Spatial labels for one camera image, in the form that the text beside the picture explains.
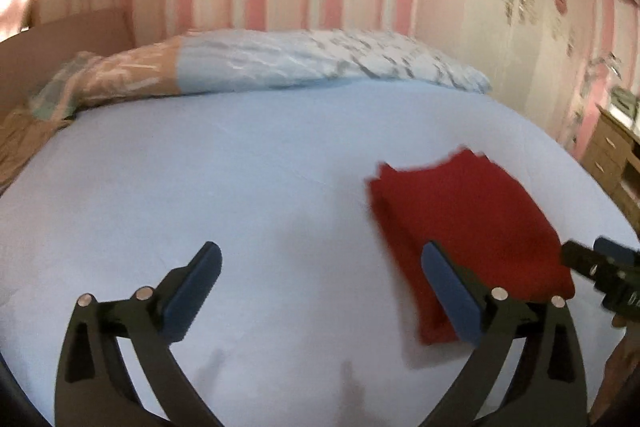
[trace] blanket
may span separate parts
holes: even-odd
[[[79,53],[0,128],[0,193],[78,110],[152,96],[302,87],[358,78],[487,92],[484,74],[408,37],[381,32],[188,32],[100,57]]]
[[[424,344],[457,339],[420,266],[422,247],[443,246],[489,288],[515,298],[574,296],[560,240],[527,191],[486,156],[465,149],[433,168],[396,171],[381,165],[369,182],[370,205],[419,315]]]

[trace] blue gripper pad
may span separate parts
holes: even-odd
[[[422,271],[461,341],[478,346],[482,310],[434,243],[422,249]]]
[[[593,243],[593,251],[607,257],[612,257],[618,264],[634,266],[636,264],[636,250],[623,247],[618,243],[600,236]]]
[[[218,245],[207,241],[187,266],[174,268],[159,283],[159,333],[167,344],[183,340],[221,270],[222,252]]]

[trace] drawer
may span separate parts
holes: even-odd
[[[630,214],[635,206],[634,200],[626,193],[622,185],[618,185],[614,189],[611,199],[625,216]]]
[[[633,198],[626,192],[622,185],[618,185],[612,195],[613,202],[625,215],[634,230],[640,229],[640,208]]]
[[[617,129],[604,117],[600,117],[591,140],[596,143],[617,165],[624,166],[631,152],[633,139]]]
[[[622,167],[615,163],[597,144],[591,143],[582,159],[582,167],[598,182],[607,194],[620,183]]]

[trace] headboard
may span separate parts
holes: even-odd
[[[114,9],[73,15],[0,42],[0,123],[76,53],[108,56],[133,46],[124,13]]]

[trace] wooden cabinet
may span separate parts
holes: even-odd
[[[582,167],[640,232],[640,136],[600,109]]]
[[[430,2],[434,12],[450,12],[448,0]],[[441,41],[435,28],[418,36],[482,71],[495,100],[558,138],[592,20],[588,0],[564,0],[560,8],[556,0],[465,0],[456,35]]]

